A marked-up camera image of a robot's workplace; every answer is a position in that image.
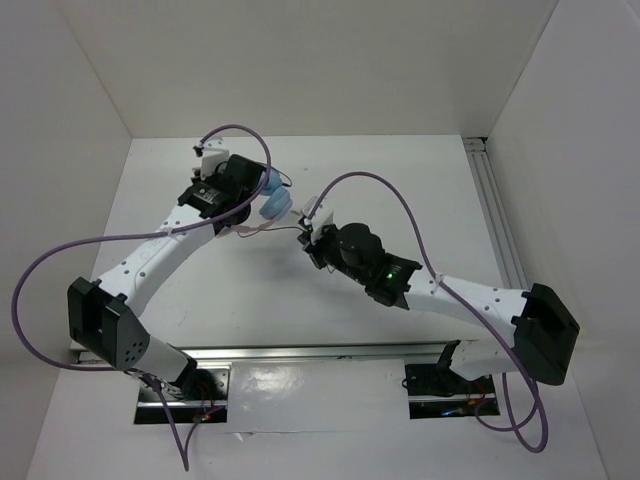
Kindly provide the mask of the pink blue cat-ear headphones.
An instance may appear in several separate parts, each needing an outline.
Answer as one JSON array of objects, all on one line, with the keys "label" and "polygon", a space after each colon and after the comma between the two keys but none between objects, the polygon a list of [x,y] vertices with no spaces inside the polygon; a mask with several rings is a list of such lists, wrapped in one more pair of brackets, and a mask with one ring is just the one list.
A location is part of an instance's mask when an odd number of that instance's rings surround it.
[{"label": "pink blue cat-ear headphones", "polygon": [[293,205],[291,195],[281,178],[281,172],[277,169],[270,171],[266,187],[261,191],[261,194],[267,197],[266,202],[259,209],[259,215],[264,222],[257,226],[237,225],[225,227],[221,231],[222,235],[228,235],[231,232],[241,235],[265,231],[280,221]]}]

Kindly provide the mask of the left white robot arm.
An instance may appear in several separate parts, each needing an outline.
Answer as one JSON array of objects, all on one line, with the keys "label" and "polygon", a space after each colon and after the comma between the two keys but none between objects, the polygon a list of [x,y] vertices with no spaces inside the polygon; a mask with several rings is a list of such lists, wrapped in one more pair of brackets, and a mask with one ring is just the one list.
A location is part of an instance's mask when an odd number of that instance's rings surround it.
[{"label": "left white robot arm", "polygon": [[264,165],[233,154],[203,179],[193,178],[159,229],[118,266],[67,291],[72,340],[116,370],[147,374],[176,399],[196,396],[210,376],[184,351],[152,336],[140,317],[169,277],[224,228],[244,222],[247,199],[266,179]]}]

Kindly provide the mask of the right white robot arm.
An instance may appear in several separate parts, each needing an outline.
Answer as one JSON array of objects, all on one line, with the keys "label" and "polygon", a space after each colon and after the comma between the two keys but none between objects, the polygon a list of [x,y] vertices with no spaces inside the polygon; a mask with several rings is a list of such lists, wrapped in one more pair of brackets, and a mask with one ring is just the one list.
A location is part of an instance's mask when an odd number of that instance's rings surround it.
[{"label": "right white robot arm", "polygon": [[302,225],[298,240],[316,268],[342,273],[385,307],[436,313],[490,333],[487,341],[454,340],[445,347],[436,369],[444,390],[457,392],[481,376],[518,370],[545,385],[564,383],[580,326],[551,287],[501,289],[430,274],[385,251],[362,223]]}]

